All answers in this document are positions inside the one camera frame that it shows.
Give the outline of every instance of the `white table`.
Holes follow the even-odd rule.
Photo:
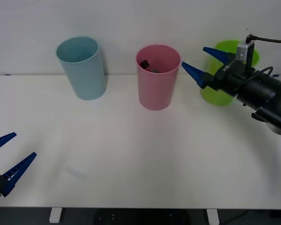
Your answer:
[[[0,76],[0,174],[37,157],[0,206],[281,209],[281,136],[241,104],[214,106],[180,75],[171,105],[138,101],[135,75],[93,101],[65,76]]]

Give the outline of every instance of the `black cable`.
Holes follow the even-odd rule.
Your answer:
[[[247,213],[250,212],[250,210],[246,210],[245,212],[243,212],[242,214],[238,215],[237,217],[231,218],[229,220],[227,220],[225,223],[221,223],[221,225],[227,225],[237,219],[240,219],[241,217],[244,217],[245,215],[247,215]]]
[[[250,35],[247,37],[246,43],[249,43],[250,40],[259,40],[259,41],[267,41],[267,42],[281,43],[281,40],[268,39],[268,38],[263,38],[263,37],[257,37],[257,36],[254,36],[254,35],[252,35],[252,34],[250,34]]]
[[[233,89],[234,92],[237,92],[238,89],[240,89],[244,84],[248,83],[249,81],[253,80],[255,77],[257,77],[259,74],[255,73],[253,76],[250,76],[248,79],[240,83],[236,88]]]
[[[267,67],[267,68],[261,70],[261,72],[264,73],[264,72],[266,72],[268,70],[270,70],[270,72],[268,72],[267,75],[270,75],[272,73],[272,71],[274,70],[274,68],[273,67]]]

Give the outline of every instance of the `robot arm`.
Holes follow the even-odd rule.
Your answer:
[[[270,76],[273,67],[261,71],[251,67],[255,45],[253,40],[281,43],[249,35],[245,44],[237,46],[236,54],[204,47],[203,51],[223,63],[214,76],[185,62],[182,67],[202,89],[209,86],[236,97],[244,106],[255,110],[252,118],[268,123],[272,131],[281,135],[281,81],[275,79],[276,75]]]

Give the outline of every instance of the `plastic cup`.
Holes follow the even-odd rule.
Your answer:
[[[224,52],[230,52],[230,53],[236,53],[237,51],[237,45],[238,41],[237,40],[227,40],[227,41],[222,41],[219,42],[216,46],[215,49],[224,51]],[[252,66],[256,66],[257,63],[259,62],[260,56],[257,50],[254,50],[253,54],[253,61],[252,61]],[[217,60],[214,57],[210,57],[208,59],[208,67],[207,67],[207,72],[210,73],[211,75],[215,75],[217,70],[221,68],[223,64]],[[219,90],[215,91],[210,87],[206,87],[204,89],[200,90],[201,96],[209,103],[214,104],[214,105],[230,105],[232,102],[233,98],[226,94],[225,92]]]
[[[77,97],[93,100],[106,90],[99,44],[89,37],[74,37],[61,43],[56,55]]]
[[[143,69],[147,60],[159,73]],[[179,53],[167,45],[149,45],[136,55],[139,101],[147,109],[161,110],[170,105],[180,65]]]

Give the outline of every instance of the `dark object in cup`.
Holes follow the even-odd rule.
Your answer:
[[[156,74],[159,73],[158,69],[154,69],[154,68],[150,67],[150,64],[148,63],[147,60],[143,60],[142,62],[140,62],[140,67],[142,67],[146,71],[149,71],[152,73],[156,73]]]

